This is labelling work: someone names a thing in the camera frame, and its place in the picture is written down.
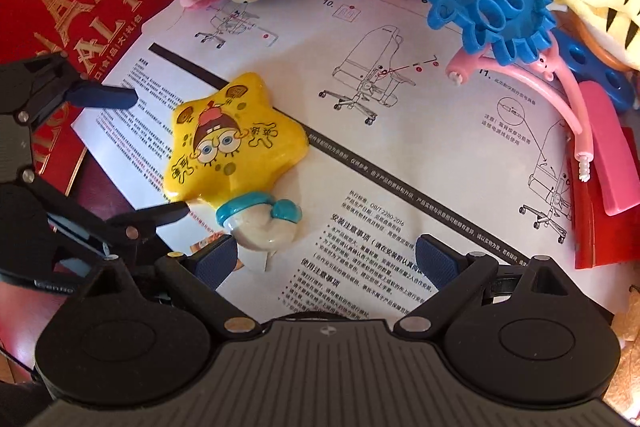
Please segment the blue perforated toy bar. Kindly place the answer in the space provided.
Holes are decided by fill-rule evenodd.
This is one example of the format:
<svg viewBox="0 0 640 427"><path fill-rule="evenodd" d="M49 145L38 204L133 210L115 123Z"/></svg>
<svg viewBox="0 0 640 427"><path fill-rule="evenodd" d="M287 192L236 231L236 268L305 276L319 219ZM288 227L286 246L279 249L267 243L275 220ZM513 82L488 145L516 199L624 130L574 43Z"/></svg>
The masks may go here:
<svg viewBox="0 0 640 427"><path fill-rule="evenodd" d="M619 114L634 108L636 92L622 72L605 65L584 44L561 29L553 28L551 33L558 44L560 57L578 82L599 83Z"/></svg>

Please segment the white instruction sheet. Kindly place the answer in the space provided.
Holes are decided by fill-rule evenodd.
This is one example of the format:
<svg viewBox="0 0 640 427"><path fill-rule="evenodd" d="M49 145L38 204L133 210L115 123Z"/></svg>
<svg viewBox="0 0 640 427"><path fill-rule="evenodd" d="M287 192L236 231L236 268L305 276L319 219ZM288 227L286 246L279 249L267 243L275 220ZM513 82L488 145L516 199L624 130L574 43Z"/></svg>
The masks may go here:
<svg viewBox="0 0 640 427"><path fill-rule="evenodd" d="M574 265L563 118L494 72L454 84L445 67L459 35L428 28L426 10L421 0L173 4L108 76L131 84L138 105L85 110L75 131L128 202L150 207L163 202L172 110L243 72L262 77L310 147L274 189L302 208L295 241L240 251L220 288L260 321L303 310L397 320L435 290L414 259L425 233L503 263L550 256L596 303L625 309L631 267Z"/></svg>

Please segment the pink toy knife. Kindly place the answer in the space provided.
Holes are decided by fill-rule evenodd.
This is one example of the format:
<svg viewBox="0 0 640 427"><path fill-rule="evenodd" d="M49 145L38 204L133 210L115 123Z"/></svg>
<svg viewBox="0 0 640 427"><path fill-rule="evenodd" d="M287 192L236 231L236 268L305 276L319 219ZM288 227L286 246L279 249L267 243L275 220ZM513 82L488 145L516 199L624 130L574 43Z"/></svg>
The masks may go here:
<svg viewBox="0 0 640 427"><path fill-rule="evenodd" d="M616 110L599 83L579 83L586 103L594 143L594 165L608 216L639 204L639 175Z"/></svg>

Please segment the yellow SpongeBob star toy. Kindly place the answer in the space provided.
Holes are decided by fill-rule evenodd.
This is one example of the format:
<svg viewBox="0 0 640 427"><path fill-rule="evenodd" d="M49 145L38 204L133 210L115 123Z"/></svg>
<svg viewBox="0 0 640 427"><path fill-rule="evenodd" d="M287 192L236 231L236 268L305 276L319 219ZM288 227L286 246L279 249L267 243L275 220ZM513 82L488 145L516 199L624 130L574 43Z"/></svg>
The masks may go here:
<svg viewBox="0 0 640 427"><path fill-rule="evenodd" d="M262 77L247 72L171 116L163 179L171 202L204 202L218 225L250 251L293 243L302 210L273 187L308 153L302 125L275 109Z"/></svg>

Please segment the pink pig headband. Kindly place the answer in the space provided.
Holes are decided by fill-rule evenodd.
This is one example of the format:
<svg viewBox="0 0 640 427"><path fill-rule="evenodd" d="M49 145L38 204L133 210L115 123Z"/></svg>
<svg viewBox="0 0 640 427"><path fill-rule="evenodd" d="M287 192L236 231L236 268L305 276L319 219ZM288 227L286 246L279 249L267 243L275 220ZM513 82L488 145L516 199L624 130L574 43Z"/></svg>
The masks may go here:
<svg viewBox="0 0 640 427"><path fill-rule="evenodd" d="M500 65L494 58L485 56L483 51L469 54L461 48L449 61L445 72L450 80L460 86L467 83L471 75L481 69L518 80L555 108L574 134L574 158L578 164L578 179L580 182L588 182L594 158L588 109L574 74L562 59L555 36L551 36L550 48L541 51L537 60L525 67L514 64Z"/></svg>

